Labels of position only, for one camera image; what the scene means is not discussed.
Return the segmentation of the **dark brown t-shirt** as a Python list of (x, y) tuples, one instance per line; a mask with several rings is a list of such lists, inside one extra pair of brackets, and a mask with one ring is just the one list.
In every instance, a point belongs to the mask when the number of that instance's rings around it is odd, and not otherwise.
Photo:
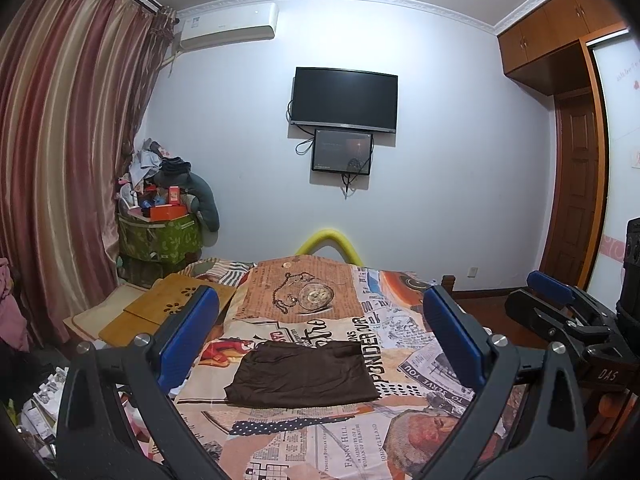
[(352, 341), (319, 348), (264, 342), (242, 357), (224, 392), (244, 408), (326, 408), (378, 398), (361, 346)]

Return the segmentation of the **wooden wardrobe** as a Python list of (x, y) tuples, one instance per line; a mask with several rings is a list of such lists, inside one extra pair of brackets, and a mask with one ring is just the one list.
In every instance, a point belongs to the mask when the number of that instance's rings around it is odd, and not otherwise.
[(611, 0), (549, 0), (498, 36), (503, 73), (545, 96), (584, 88), (579, 39), (621, 21)]

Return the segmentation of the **orange box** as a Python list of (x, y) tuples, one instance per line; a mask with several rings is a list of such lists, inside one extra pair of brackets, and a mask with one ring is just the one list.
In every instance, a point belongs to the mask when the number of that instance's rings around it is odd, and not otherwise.
[(150, 208), (151, 222), (168, 222), (187, 216), (188, 208), (183, 204), (163, 204)]

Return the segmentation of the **printed newspaper pattern bed sheet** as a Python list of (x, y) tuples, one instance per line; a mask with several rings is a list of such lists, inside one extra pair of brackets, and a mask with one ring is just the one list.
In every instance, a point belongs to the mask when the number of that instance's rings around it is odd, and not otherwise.
[(152, 281), (100, 333), (123, 346), (211, 287), (219, 312), (171, 393), (233, 479), (412, 479), (471, 404), (411, 274), (298, 255)]

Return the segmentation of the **wooden door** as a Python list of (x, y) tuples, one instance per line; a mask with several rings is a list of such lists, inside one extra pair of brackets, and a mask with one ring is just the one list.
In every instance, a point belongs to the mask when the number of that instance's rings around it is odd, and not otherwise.
[(598, 149), (594, 101), (587, 90), (554, 99), (556, 169), (549, 232), (540, 270), (576, 285), (596, 206)]

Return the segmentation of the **grey stuffed toy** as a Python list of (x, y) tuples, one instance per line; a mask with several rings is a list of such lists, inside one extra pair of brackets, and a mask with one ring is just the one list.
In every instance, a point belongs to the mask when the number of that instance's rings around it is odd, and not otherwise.
[(181, 157), (163, 158), (153, 182), (161, 188), (178, 186), (186, 194), (192, 195), (191, 205), (194, 214), (201, 216), (209, 232), (219, 231), (220, 219), (213, 191), (204, 179), (194, 174), (190, 162)]

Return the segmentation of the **wall mounted black television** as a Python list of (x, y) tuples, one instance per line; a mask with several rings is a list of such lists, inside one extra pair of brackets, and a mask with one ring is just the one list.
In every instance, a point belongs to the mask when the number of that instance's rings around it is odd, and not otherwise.
[(297, 67), (290, 107), (291, 122), (300, 126), (395, 133), (398, 88), (396, 75)]

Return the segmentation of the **green patterned storage bin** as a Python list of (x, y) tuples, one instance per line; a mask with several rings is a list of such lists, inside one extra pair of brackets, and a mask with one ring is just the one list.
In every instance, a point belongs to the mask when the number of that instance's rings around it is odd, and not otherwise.
[(193, 214), (165, 222), (117, 217), (120, 252), (145, 262), (178, 263), (203, 246), (200, 222)]

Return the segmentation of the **striped pink curtain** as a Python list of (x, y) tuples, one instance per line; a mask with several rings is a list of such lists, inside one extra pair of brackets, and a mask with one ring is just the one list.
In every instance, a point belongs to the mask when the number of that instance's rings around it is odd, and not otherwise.
[(1, 253), (40, 341), (115, 288), (116, 184), (175, 21), (136, 0), (2, 8)]

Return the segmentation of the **black monitor on wall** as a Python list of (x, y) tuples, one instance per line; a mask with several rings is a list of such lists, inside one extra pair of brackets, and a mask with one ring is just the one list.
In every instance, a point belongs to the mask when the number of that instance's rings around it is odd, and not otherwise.
[(317, 129), (314, 132), (311, 170), (368, 176), (372, 153), (373, 136), (370, 132)]

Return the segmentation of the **wooden bed post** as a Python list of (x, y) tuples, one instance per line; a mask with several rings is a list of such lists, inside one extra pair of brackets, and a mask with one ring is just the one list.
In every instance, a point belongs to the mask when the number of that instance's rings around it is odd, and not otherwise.
[(444, 275), (440, 284), (450, 294), (454, 291), (454, 284), (456, 284), (456, 277), (454, 275)]

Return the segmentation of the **wooden folding lap table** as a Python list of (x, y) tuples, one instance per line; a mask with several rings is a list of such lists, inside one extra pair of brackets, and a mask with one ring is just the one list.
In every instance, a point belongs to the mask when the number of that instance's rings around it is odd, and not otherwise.
[(200, 286), (212, 288), (222, 310), (236, 292), (235, 287), (221, 285), (181, 274), (169, 274), (117, 315), (99, 332), (99, 337), (111, 347), (123, 347), (138, 333), (153, 335), (162, 323), (178, 314)]

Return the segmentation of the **white air conditioner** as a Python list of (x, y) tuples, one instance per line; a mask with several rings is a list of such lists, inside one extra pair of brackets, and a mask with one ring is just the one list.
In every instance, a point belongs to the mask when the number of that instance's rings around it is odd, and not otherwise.
[(200, 13), (186, 18), (179, 39), (179, 50), (190, 52), (271, 40), (276, 36), (279, 9), (275, 3), (249, 4)]

